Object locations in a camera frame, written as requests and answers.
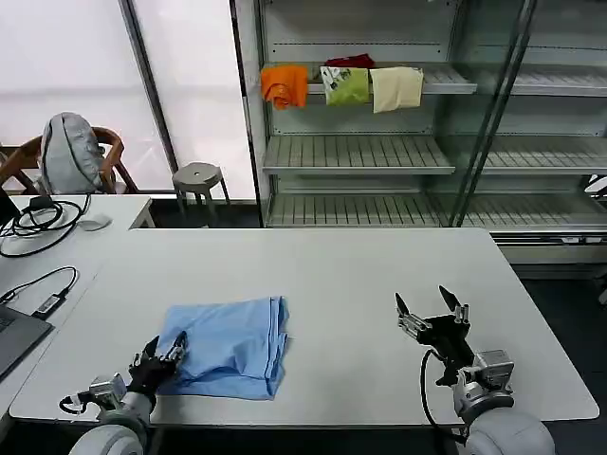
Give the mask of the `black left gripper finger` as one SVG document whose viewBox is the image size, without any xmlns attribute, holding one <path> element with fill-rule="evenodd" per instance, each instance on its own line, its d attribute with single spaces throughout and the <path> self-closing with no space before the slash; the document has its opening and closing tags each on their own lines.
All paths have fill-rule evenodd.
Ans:
<svg viewBox="0 0 607 455">
<path fill-rule="evenodd" d="M 130 364 L 131 371 L 155 371 L 158 369 L 159 358 L 156 355 L 158 340 L 159 336 L 152 338 L 140 353 L 135 353 Z"/>
<path fill-rule="evenodd" d="M 161 357 L 164 362 L 173 362 L 179 364 L 184 357 L 187 349 L 187 333 L 180 332 L 175 338 L 170 349 Z"/>
</svg>

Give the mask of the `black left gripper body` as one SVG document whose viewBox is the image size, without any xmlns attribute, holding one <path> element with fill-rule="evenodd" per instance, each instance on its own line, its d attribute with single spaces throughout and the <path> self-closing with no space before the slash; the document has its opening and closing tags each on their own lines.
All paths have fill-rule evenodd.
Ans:
<svg viewBox="0 0 607 455">
<path fill-rule="evenodd" d="M 156 393 L 157 389 L 174 375 L 174 362 L 158 356 L 138 355 L 129 366 L 131 382 L 127 390 L 137 393 Z"/>
</svg>

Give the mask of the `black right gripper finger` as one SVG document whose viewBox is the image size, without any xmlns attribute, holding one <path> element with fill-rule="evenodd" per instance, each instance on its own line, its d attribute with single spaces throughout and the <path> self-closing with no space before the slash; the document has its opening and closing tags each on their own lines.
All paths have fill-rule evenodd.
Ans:
<svg viewBox="0 0 607 455">
<path fill-rule="evenodd" d="M 431 325 L 424 319 L 411 313 L 398 293 L 395 293 L 396 311 L 398 317 L 398 326 L 411 338 L 418 339 L 423 333 L 431 329 Z"/>
<path fill-rule="evenodd" d="M 442 322 L 469 326 L 469 305 L 462 304 L 459 299 L 446 287 L 439 285 L 441 297 L 447 304 L 450 313 L 439 317 Z"/>
</svg>

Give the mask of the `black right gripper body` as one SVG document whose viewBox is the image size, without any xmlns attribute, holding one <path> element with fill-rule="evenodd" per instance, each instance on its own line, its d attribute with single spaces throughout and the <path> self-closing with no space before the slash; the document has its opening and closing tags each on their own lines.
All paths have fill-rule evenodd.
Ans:
<svg viewBox="0 0 607 455">
<path fill-rule="evenodd" d="M 472 365 L 474 353 L 466 341 L 470 329 L 468 321 L 457 322 L 454 315 L 424 318 L 423 321 L 429 328 L 418 335 L 418 342 L 433 347 L 447 371 L 456 372 Z"/>
</svg>

